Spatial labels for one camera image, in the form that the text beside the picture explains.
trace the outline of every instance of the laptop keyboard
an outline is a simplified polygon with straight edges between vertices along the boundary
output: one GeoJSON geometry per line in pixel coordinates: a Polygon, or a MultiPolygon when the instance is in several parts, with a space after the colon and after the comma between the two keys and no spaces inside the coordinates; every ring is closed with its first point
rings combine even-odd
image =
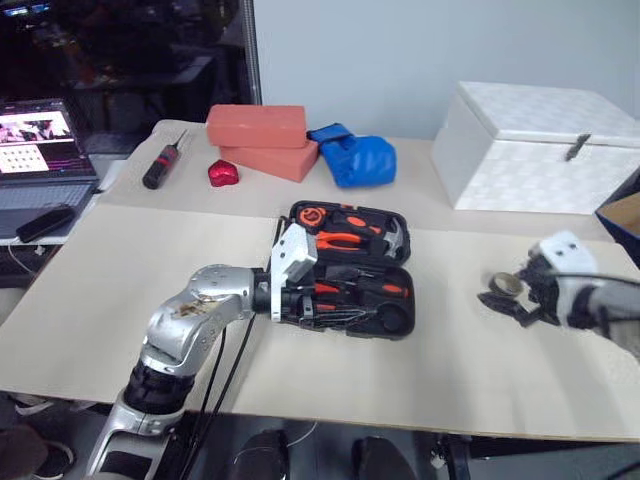
{"type": "Polygon", "coordinates": [[[0,188],[0,210],[35,209],[78,205],[92,185],[43,185],[0,188]]]}

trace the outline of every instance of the laptop screen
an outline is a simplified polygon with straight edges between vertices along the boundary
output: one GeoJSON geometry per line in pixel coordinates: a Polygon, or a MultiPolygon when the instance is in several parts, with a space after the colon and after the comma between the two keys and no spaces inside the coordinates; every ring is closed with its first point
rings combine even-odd
{"type": "Polygon", "coordinates": [[[95,176],[61,101],[0,107],[0,179],[95,176]]]}

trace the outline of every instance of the hammer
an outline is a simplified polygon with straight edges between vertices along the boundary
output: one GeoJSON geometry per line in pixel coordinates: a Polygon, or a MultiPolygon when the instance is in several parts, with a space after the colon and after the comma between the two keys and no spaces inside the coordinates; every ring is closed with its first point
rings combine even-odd
{"type": "Polygon", "coordinates": [[[385,255],[391,258],[396,258],[398,248],[402,246],[404,237],[402,235],[402,227],[400,227],[400,223],[395,218],[393,219],[393,225],[396,227],[396,231],[391,232],[387,230],[384,234],[384,241],[389,244],[389,249],[385,255]]]}

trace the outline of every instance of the black tool case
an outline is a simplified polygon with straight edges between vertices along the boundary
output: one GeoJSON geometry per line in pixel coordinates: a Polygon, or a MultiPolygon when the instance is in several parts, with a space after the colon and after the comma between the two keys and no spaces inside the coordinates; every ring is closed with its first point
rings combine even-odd
{"type": "Polygon", "coordinates": [[[411,254],[402,215],[300,201],[291,208],[289,220],[316,235],[318,262],[311,274],[288,286],[290,308],[283,312],[283,322],[390,340],[413,331],[413,281],[401,268],[411,254]]]}

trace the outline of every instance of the white box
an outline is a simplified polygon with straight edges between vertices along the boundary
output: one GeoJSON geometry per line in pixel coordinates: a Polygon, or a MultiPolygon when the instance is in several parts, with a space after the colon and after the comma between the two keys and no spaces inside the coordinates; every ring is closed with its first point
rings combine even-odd
{"type": "Polygon", "coordinates": [[[590,214],[640,167],[640,129],[594,92],[463,82],[433,162],[456,209],[590,214]]]}

